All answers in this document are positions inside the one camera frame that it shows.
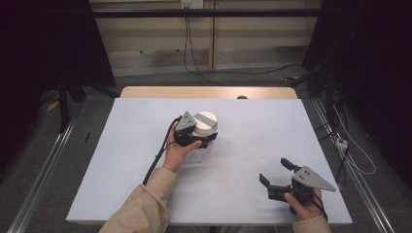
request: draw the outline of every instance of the power strip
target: power strip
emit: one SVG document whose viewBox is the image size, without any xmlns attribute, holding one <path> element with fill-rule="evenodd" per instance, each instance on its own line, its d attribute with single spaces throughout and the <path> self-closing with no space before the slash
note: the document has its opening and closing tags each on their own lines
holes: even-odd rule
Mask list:
<svg viewBox="0 0 412 233">
<path fill-rule="evenodd" d="M 341 138 L 336 138 L 335 145 L 338 149 L 345 151 L 348 148 L 348 141 Z"/>
<path fill-rule="evenodd" d="M 203 0 L 181 0 L 182 9 L 203 9 Z"/>
</svg>

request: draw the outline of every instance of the cable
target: cable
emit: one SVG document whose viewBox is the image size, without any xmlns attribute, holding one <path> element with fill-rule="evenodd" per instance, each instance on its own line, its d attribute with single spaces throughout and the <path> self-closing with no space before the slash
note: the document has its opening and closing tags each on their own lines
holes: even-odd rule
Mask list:
<svg viewBox="0 0 412 233">
<path fill-rule="evenodd" d="M 349 40 L 348 40 L 348 45 L 351 45 L 352 39 L 354 38 L 355 31 L 357 30 L 359 19 L 360 19 L 360 16 L 361 16 L 361 10 L 363 8 L 363 3 L 364 3 L 364 0 L 361 0 L 360 8 L 358 10 L 357 17 L 356 17 L 355 22 L 354 22 L 355 25 L 353 26 L 351 36 L 349 37 Z"/>
<path fill-rule="evenodd" d="M 326 125 L 327 125 L 327 123 L 324 123 L 323 125 L 320 125 L 320 126 L 314 128 L 313 131 L 317 132 L 318 130 L 320 130 L 322 127 L 324 127 Z"/>
<path fill-rule="evenodd" d="M 194 67 L 196 68 L 197 72 L 192 72 L 191 70 L 189 70 L 188 65 L 186 63 L 186 54 L 187 54 L 187 49 L 188 49 L 188 38 L 189 38 L 189 44 L 190 44 L 191 57 L 192 57 Z M 204 75 L 207 75 L 207 74 L 264 75 L 264 74 L 270 74 L 270 73 L 274 73 L 274 72 L 277 72 L 277 71 L 281 71 L 282 72 L 282 82 L 281 82 L 281 84 L 282 84 L 283 80 L 285 78 L 284 74 L 283 74 L 283 70 L 285 68 L 292 67 L 292 66 L 301 66 L 301 64 L 294 63 L 294 64 L 285 65 L 285 66 L 283 66 L 281 68 L 278 68 L 278 69 L 274 69 L 274 70 L 270 70 L 270 71 L 263 71 L 263 72 L 255 72 L 255 73 L 236 72 L 236 71 L 207 71 L 207 72 L 201 72 L 201 71 L 199 71 L 199 69 L 197 67 L 197 64 L 196 64 L 196 60 L 194 58 L 193 45 L 192 45 L 192 41 L 191 41 L 190 19 L 188 17 L 186 17 L 186 41 L 185 41 L 185 51 L 184 51 L 184 64 L 185 64 L 185 69 L 187 70 L 187 72 L 189 74 L 200 75 L 202 77 L 202 79 L 207 81 L 207 82 L 218 84 L 218 85 L 223 85 L 223 86 L 225 86 L 225 85 L 206 79 L 206 77 L 204 77 Z"/>
<path fill-rule="evenodd" d="M 346 130 L 343 122 L 342 122 L 342 118 L 340 117 L 339 113 L 337 112 L 336 108 L 333 106 L 333 109 L 336 111 L 337 116 L 339 118 L 340 123 L 342 124 L 343 130 L 345 130 L 345 133 L 347 134 L 347 136 L 349 137 L 349 139 L 360 149 L 360 151 L 363 152 L 363 154 L 366 156 L 366 158 L 370 161 L 370 163 L 373 166 L 373 172 L 365 172 L 363 171 L 361 168 L 359 168 L 353 161 L 351 161 L 348 156 L 342 151 L 342 155 L 347 159 L 348 163 L 350 163 L 353 167 L 355 167 L 359 172 L 364 173 L 366 175 L 373 175 L 376 173 L 376 166 L 373 163 L 372 159 L 370 159 L 370 157 L 367 155 L 367 153 L 355 142 L 355 140 L 351 137 L 351 135 L 349 134 L 349 132 Z"/>
<path fill-rule="evenodd" d="M 347 117 L 346 117 L 346 113 L 345 113 L 345 111 L 343 110 L 343 104 L 342 104 L 342 110 L 341 110 L 341 112 L 343 113 L 343 117 L 345 118 L 345 126 L 344 126 L 344 128 L 348 131 L 348 119 L 347 119 Z M 343 137 L 345 140 L 346 140 L 346 142 L 347 142 L 347 144 L 348 144 L 348 146 L 347 146 L 347 148 L 346 148 L 346 150 L 345 150 L 345 155 L 346 156 L 344 156 L 343 158 L 341 158 L 340 156 L 339 156 L 339 158 L 340 158 L 340 165 L 339 165 L 339 169 L 338 169 L 338 172 L 337 172 L 337 174 L 336 174 L 336 176 L 335 176 L 335 180 L 336 180 L 336 182 L 338 181 L 338 179 L 339 179 L 339 176 L 340 176 L 340 172 L 342 171 L 342 169 L 343 169 L 343 183 L 342 183 L 342 185 L 343 186 L 345 186 L 345 184 L 346 184 L 346 167 L 344 166 L 345 165 L 345 161 L 347 160 L 346 158 L 348 157 L 348 152 L 349 152 L 349 142 L 348 142 L 348 134 L 345 132 L 345 136 Z"/>
<path fill-rule="evenodd" d="M 308 0 L 305 0 L 305 10 L 308 9 Z M 308 32 L 309 32 L 309 36 L 312 40 L 312 31 L 310 30 L 310 26 L 309 26 L 309 19 L 308 17 L 306 17 L 306 25 L 308 26 Z"/>
<path fill-rule="evenodd" d="M 193 44 L 191 43 L 191 29 L 190 29 L 190 19 L 188 17 L 186 17 L 186 42 L 185 42 L 185 68 L 186 70 L 190 73 L 193 74 L 189 69 L 188 66 L 186 64 L 186 50 L 188 47 L 188 32 L 189 32 L 189 42 L 190 42 L 190 50 L 191 50 L 191 58 L 193 59 L 193 63 L 194 63 L 194 67 L 196 68 L 197 74 L 194 73 L 194 75 L 200 75 L 202 77 L 203 80 L 209 82 L 209 83 L 214 83 L 217 85 L 221 85 L 221 86 L 226 86 L 225 84 L 222 83 L 217 83 L 211 80 L 206 79 L 206 77 L 204 77 L 204 75 L 199 71 L 199 69 L 197 68 L 197 64 L 196 64 L 196 60 L 194 59 L 194 53 L 193 53 Z"/>
<path fill-rule="evenodd" d="M 333 124 L 331 131 L 328 134 L 326 134 L 324 137 L 319 138 L 318 141 L 320 142 L 330 136 L 333 136 L 336 133 L 337 128 L 338 128 L 338 124 Z"/>
<path fill-rule="evenodd" d="M 155 157 L 154 162 L 152 163 L 151 168 L 149 168 L 149 171 L 148 171 L 148 173 L 146 174 L 145 179 L 143 180 L 143 185 L 146 185 L 146 183 L 148 183 L 149 177 L 151 176 L 151 174 L 152 174 L 152 172 L 153 172 L 153 170 L 154 170 L 154 168 L 155 168 L 155 165 L 157 164 L 157 162 L 158 162 L 159 159 L 161 158 L 161 155 L 164 153 L 164 151 L 165 151 L 170 145 L 172 145 L 172 144 L 174 143 L 174 142 L 172 142 L 172 143 L 168 144 L 166 147 L 164 146 L 164 145 L 166 144 L 167 137 L 169 136 L 169 133 L 170 133 L 170 130 L 172 129 L 173 124 L 174 124 L 176 121 L 179 121 L 181 118 L 182 118 L 181 116 L 175 118 L 175 119 L 172 121 L 172 123 L 170 124 L 169 129 L 167 130 L 167 133 L 166 133 L 166 137 L 164 137 L 163 144 L 161 145 L 160 151 L 158 152 L 157 156 Z"/>
<path fill-rule="evenodd" d="M 320 198 L 318 195 L 316 195 L 315 193 L 313 193 L 313 195 L 314 195 L 316 198 L 318 198 L 318 200 L 321 202 L 321 205 L 322 205 L 322 206 L 320 206 L 320 205 L 319 205 L 318 203 L 316 203 L 312 198 L 310 198 L 308 195 L 306 195 L 306 193 L 300 191 L 299 189 L 295 189 L 294 191 L 299 192 L 300 195 L 302 195 L 303 197 L 305 197 L 306 200 L 308 200 L 308 201 L 311 202 L 316 208 L 318 208 L 318 209 L 322 212 L 322 215 L 325 217 L 326 222 L 327 222 L 327 214 L 326 214 L 326 211 L 325 211 L 324 202 L 321 200 L 321 198 Z"/>
</svg>

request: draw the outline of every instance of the beige sleeve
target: beige sleeve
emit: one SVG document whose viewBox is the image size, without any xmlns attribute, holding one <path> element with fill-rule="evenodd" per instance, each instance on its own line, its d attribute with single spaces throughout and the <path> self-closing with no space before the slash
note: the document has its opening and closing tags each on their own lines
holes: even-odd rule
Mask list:
<svg viewBox="0 0 412 233">
<path fill-rule="evenodd" d="M 292 224 L 294 233 L 330 233 L 331 230 L 323 216 L 296 221 Z"/>
<path fill-rule="evenodd" d="M 177 181 L 178 177 L 173 172 L 156 168 L 147 185 L 136 187 L 99 232 L 163 233 L 170 219 L 167 202 Z"/>
</svg>

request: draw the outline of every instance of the human hand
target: human hand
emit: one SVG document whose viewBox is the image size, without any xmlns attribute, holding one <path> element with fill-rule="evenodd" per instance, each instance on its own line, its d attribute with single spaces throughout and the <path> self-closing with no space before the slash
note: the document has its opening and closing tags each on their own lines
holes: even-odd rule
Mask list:
<svg viewBox="0 0 412 233">
<path fill-rule="evenodd" d="M 322 206 L 322 192 L 318 188 L 314 188 L 314 193 L 319 199 L 314 195 L 313 201 L 315 201 L 319 206 Z M 302 206 L 293 195 L 286 192 L 284 194 L 286 201 L 292 206 L 292 208 L 296 211 L 298 220 L 307 220 L 313 218 L 315 216 L 320 216 L 322 211 L 319 210 L 313 203 L 310 203 L 308 206 Z"/>
<path fill-rule="evenodd" d="M 174 173 L 179 170 L 188 153 L 198 149 L 202 145 L 201 141 L 196 141 L 186 147 L 181 147 L 174 143 L 174 132 L 177 125 L 178 123 L 173 124 L 172 128 L 170 129 L 169 135 L 167 136 L 166 145 L 169 146 L 166 149 L 166 156 L 162 166 L 163 168 L 166 168 Z"/>
</svg>

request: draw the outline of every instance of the white table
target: white table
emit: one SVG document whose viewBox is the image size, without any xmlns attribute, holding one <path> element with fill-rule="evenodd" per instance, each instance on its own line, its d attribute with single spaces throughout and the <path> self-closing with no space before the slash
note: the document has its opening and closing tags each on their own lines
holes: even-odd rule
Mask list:
<svg viewBox="0 0 412 233">
<path fill-rule="evenodd" d="M 67 220 L 104 223 L 143 181 L 170 122 L 185 111 L 218 117 L 218 138 L 193 152 L 168 208 L 171 225 L 278 225 L 295 220 L 269 200 L 258 174 L 291 183 L 281 157 L 307 165 L 336 186 L 300 100 L 117 99 Z M 323 191 L 331 224 L 351 223 L 339 191 Z"/>
</svg>

